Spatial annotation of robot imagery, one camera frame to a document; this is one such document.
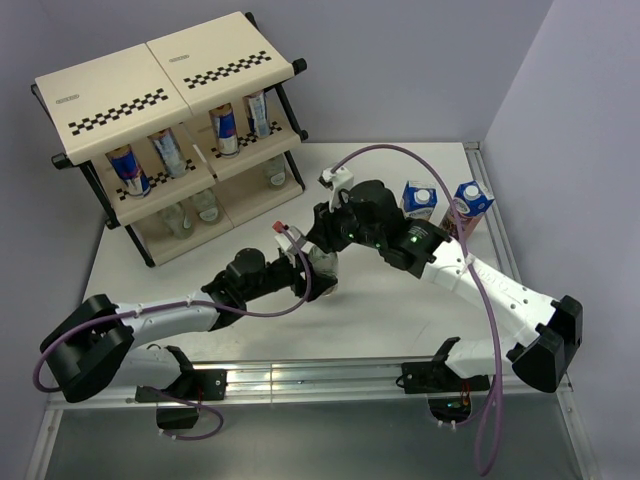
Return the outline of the energy drink can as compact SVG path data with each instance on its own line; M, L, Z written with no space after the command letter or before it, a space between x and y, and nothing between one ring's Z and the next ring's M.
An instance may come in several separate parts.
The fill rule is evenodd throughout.
M150 193L149 180L129 144L107 152L106 157L129 195L142 198Z
M158 131L148 139L170 177L180 178L187 174L186 159L171 128Z
M263 90L243 98L250 131L258 138L267 138L271 133L266 95Z
M216 148L222 157L232 158L239 154L236 123L231 103L220 105L208 112L216 139Z

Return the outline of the pineapple juice carton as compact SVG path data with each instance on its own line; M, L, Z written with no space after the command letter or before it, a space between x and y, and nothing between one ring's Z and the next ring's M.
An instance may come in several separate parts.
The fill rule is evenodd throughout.
M408 180L401 196L400 208L406 218L429 221L437 202L434 184Z

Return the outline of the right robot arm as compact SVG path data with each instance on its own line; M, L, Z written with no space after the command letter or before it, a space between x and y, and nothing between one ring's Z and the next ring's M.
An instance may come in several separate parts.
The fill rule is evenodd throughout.
M452 338L433 365L435 383L457 388L465 379L509 367L528 386L557 390L582 343L583 306L531 290L463 250L432 223L405 217L380 180L322 181L329 201L314 208L308 240L326 253L357 244L378 252L391 267L438 285L478 307L489 307L498 337L487 343Z

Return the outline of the red grape juice carton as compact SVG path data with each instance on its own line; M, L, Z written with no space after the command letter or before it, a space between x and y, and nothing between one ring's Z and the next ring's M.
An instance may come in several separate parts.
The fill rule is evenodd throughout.
M451 237L467 240L494 202L494 195L482 182L472 180L461 183L452 200L460 217L462 235L459 235L453 209L449 207L439 228Z

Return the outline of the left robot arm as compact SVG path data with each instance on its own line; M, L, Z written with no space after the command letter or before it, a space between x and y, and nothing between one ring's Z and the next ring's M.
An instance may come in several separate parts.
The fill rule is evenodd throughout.
M300 304L314 301L337 286L337 265L336 254L318 247L283 250L272 262L245 248L212 282L177 299L134 305L94 295L42 341L36 367L49 368L54 391L69 403L116 386L136 387L142 401L217 400L223 393L214 379L179 347L157 341L229 327L250 316L248 302L283 289Z

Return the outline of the glass bottle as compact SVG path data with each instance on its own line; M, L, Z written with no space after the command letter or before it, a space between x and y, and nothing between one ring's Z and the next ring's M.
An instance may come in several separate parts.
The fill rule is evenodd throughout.
M287 180L285 156L280 154L267 160L263 164L263 173L269 188L283 188Z
M193 234L190 217L180 202L159 210L157 216L176 239L185 240Z
M211 188L195 193L190 200L203 222L215 224L221 219L218 201Z
M338 255L335 252L325 253L318 246L313 245L308 252L309 260L314 268L314 271L319 274L331 277L335 280L335 284L327 288L322 295L329 296L333 294L338 288L338 271L339 260Z

